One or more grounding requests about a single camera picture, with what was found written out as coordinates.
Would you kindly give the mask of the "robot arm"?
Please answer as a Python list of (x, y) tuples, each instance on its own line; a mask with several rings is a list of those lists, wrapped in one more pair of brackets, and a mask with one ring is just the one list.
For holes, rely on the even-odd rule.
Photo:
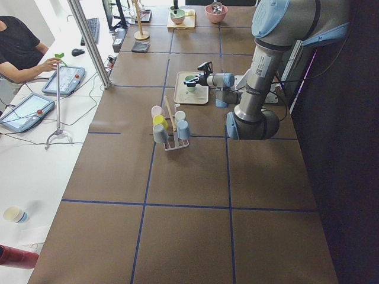
[(235, 104), (227, 114), (227, 134), (235, 140), (271, 138), (279, 129), (278, 117), (264, 108), (275, 72), (284, 52), (300, 41), (319, 47), (346, 37), (349, 1), (261, 1), (252, 19), (255, 51), (246, 72), (241, 96), (229, 96)]

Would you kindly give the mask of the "person hand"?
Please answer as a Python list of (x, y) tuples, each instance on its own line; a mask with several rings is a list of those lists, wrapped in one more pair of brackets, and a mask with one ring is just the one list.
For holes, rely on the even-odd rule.
[(38, 65), (38, 67), (40, 68), (41, 72), (49, 72), (49, 71), (56, 70), (61, 63), (62, 61), (59, 58), (53, 57), (53, 58), (47, 59), (44, 63)]

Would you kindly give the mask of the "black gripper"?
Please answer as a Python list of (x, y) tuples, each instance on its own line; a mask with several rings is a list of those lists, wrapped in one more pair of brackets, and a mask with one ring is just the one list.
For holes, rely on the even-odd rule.
[(204, 74), (186, 76), (183, 83), (186, 84), (187, 88), (195, 88), (197, 84), (201, 86), (208, 85), (207, 76)]

